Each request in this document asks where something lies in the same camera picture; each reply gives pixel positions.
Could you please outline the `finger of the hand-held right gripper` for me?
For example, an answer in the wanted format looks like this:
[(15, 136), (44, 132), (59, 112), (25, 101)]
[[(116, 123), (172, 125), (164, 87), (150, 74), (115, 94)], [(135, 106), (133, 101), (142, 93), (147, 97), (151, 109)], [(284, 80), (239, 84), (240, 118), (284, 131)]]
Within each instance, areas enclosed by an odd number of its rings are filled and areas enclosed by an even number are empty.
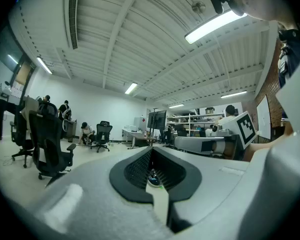
[(174, 139), (174, 146), (177, 149), (200, 154), (212, 155), (222, 154), (226, 148), (224, 137), (184, 137), (178, 136)]

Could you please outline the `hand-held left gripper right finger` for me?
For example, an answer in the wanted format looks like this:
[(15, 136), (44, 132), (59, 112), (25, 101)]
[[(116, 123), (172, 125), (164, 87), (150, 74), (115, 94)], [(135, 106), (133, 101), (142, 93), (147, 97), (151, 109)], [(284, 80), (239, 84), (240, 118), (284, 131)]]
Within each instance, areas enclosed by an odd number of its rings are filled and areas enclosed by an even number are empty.
[(168, 192), (167, 223), (156, 234), (238, 234), (251, 201), (243, 184), (249, 162), (154, 147), (155, 171)]

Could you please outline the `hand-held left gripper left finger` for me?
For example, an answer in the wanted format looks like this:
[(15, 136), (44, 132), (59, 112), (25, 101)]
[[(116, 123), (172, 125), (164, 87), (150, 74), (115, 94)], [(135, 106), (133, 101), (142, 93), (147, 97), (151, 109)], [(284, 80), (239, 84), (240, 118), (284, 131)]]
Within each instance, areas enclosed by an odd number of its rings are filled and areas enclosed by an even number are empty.
[(38, 240), (165, 240), (171, 231), (151, 204), (129, 202), (110, 183), (111, 168), (133, 150), (92, 160), (48, 186), (25, 208), (12, 210)]

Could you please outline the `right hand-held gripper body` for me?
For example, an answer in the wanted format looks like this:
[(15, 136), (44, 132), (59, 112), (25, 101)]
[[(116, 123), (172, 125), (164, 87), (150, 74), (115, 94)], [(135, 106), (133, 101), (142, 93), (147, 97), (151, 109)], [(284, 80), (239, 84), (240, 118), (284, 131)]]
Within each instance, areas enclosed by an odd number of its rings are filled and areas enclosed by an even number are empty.
[(245, 149), (257, 137), (248, 112), (213, 125), (209, 137), (201, 145), (201, 153), (229, 160), (241, 160)]

